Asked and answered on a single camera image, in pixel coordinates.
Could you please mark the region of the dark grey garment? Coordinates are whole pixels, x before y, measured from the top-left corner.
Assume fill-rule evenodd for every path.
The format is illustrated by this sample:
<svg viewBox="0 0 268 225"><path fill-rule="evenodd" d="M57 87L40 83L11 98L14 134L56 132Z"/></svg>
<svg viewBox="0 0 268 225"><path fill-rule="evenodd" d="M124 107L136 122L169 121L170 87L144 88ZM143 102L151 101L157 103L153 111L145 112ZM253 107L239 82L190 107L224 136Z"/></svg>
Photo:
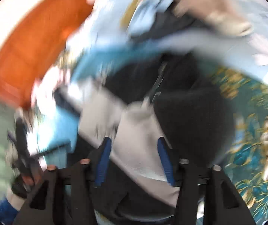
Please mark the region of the dark grey garment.
<svg viewBox="0 0 268 225"><path fill-rule="evenodd" d="M147 32L130 38L135 43L142 43L147 40L158 40L191 28L209 29L210 27L190 14L176 17L172 13L172 8L169 7L165 12L156 13L155 21Z"/></svg>

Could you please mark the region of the orange wooden headboard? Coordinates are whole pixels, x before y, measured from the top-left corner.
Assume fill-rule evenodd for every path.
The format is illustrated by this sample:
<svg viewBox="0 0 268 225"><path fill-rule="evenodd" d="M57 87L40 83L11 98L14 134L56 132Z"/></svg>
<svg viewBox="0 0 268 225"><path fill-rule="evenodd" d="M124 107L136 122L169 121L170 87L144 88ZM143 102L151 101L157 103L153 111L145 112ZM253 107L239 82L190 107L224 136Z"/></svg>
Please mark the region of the orange wooden headboard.
<svg viewBox="0 0 268 225"><path fill-rule="evenodd" d="M92 8L86 0L43 0L19 22L0 48L1 102L30 106L35 80L43 78Z"/></svg>

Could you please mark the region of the beige fleece garment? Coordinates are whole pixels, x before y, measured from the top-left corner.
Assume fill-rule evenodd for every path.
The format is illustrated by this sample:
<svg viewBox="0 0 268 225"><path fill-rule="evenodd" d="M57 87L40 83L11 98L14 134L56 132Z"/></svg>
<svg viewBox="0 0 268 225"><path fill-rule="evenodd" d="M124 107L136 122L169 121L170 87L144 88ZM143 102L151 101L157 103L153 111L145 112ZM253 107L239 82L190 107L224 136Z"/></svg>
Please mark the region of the beige fleece garment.
<svg viewBox="0 0 268 225"><path fill-rule="evenodd" d="M230 37L244 37L253 32L252 24L236 10L232 0L174 0L173 14L192 17Z"/></svg>

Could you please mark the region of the teal floral bed blanket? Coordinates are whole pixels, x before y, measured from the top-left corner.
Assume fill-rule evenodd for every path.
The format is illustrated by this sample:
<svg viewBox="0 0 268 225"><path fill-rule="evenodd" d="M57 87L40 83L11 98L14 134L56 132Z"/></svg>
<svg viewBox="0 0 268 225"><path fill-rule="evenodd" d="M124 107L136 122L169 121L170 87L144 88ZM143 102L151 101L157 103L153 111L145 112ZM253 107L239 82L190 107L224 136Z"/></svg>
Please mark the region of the teal floral bed blanket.
<svg viewBox="0 0 268 225"><path fill-rule="evenodd" d="M59 87L69 86L88 77L104 84L110 73L118 71L127 63L143 62L164 53L185 54L159 50L143 57L123 58L114 52L113 59L108 60L103 51L92 50L81 57L67 84L64 84L64 74L60 68L52 67L44 76L38 92L32 96L41 114L57 119L56 125L48 122L43 124L39 143L46 143L45 135L51 136L51 143L68 142L69 147L63 160L66 167L72 166L74 163L68 164L67 158L75 149L79 117L59 107L54 92ZM255 224L268 224L268 85L223 64L213 73L212 79L222 96L231 103L235 131L224 158L214 165L221 166L232 181ZM203 221L203 216L204 189L200 188L196 222Z"/></svg>

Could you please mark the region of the light blue floral duvet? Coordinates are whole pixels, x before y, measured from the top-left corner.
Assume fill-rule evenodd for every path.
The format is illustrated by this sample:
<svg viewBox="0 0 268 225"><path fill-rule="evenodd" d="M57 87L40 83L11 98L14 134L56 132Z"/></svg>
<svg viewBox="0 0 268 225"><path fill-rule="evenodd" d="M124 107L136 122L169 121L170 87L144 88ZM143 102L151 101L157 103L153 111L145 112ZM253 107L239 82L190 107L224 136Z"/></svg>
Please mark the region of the light blue floral duvet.
<svg viewBox="0 0 268 225"><path fill-rule="evenodd" d="M123 58L155 51L197 52L268 85L268 0L94 0L67 39L84 50Z"/></svg>

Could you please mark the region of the mustard knit sweater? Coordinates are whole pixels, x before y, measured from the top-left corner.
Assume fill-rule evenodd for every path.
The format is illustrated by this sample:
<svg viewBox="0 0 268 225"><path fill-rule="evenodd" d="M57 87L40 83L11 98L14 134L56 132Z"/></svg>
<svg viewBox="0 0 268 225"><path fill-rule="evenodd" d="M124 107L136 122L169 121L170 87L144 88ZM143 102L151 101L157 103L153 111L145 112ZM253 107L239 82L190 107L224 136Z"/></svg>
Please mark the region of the mustard knit sweater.
<svg viewBox="0 0 268 225"><path fill-rule="evenodd" d="M131 19L138 7L138 5L142 2L143 0L132 0L132 2L128 5L126 8L121 20L120 20L120 27L121 29L126 30L131 22Z"/></svg>

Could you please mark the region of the black and white fleece jacket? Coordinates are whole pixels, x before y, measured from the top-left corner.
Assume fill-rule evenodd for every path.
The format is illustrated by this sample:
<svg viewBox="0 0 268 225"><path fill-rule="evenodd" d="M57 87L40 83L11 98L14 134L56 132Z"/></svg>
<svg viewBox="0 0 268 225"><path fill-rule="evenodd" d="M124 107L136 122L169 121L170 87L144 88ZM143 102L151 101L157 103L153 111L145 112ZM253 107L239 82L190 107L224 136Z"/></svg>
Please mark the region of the black and white fleece jacket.
<svg viewBox="0 0 268 225"><path fill-rule="evenodd" d="M224 158L235 131L231 103L213 83L219 67L194 52L164 53L127 63L104 84L88 77L54 92L56 104L79 117L68 164L95 158L111 140L90 186L101 222L168 224L180 194L179 159L209 168Z"/></svg>

